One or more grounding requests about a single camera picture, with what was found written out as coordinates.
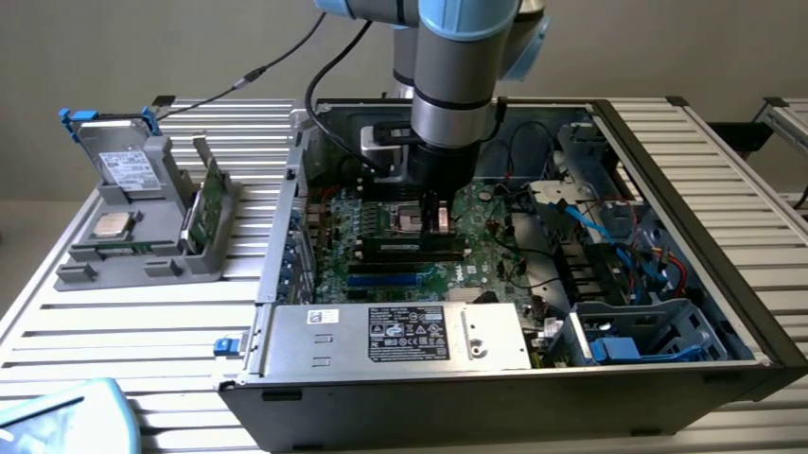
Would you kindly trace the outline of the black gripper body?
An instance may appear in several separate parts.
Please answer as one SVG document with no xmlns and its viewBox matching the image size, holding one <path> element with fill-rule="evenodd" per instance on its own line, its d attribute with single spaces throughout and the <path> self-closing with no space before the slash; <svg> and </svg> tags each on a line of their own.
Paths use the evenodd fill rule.
<svg viewBox="0 0 808 454">
<path fill-rule="evenodd" d="M 478 153 L 478 142 L 462 148 L 415 145 L 407 156 L 407 174 L 424 190 L 454 193 L 472 179 Z"/>
</svg>

